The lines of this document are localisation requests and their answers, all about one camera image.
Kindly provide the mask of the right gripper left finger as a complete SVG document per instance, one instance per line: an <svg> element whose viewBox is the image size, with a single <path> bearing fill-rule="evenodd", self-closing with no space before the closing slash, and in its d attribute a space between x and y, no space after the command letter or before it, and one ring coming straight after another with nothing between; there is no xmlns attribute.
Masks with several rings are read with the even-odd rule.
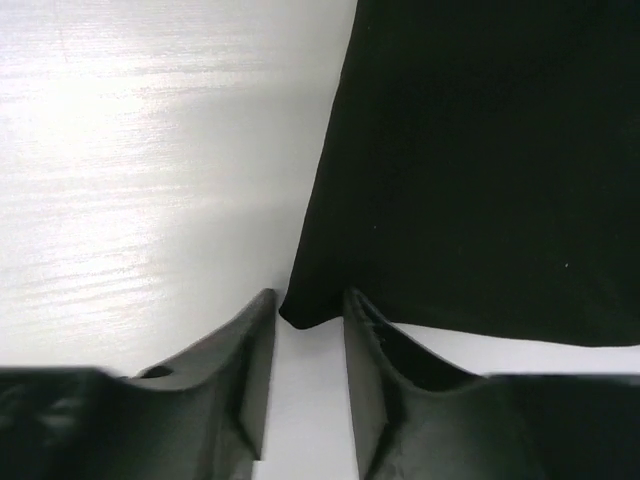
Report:
<svg viewBox="0 0 640 480"><path fill-rule="evenodd" d="M1 371L5 479L248 479L262 453L276 295L135 377Z"/></svg>

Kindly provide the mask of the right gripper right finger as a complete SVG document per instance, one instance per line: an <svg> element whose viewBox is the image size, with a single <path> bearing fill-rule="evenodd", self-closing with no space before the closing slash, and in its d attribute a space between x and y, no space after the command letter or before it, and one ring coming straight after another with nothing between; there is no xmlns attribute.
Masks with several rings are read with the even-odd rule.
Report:
<svg viewBox="0 0 640 480"><path fill-rule="evenodd" d="M362 479L635 479L632 375L462 370L392 325L357 290L343 332Z"/></svg>

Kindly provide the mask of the black t-shirt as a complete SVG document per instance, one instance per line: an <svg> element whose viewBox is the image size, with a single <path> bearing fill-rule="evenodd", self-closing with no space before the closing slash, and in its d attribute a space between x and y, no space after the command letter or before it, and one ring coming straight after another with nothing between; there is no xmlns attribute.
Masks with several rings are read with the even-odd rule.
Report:
<svg viewBox="0 0 640 480"><path fill-rule="evenodd" d="M282 317L639 341L639 5L361 1Z"/></svg>

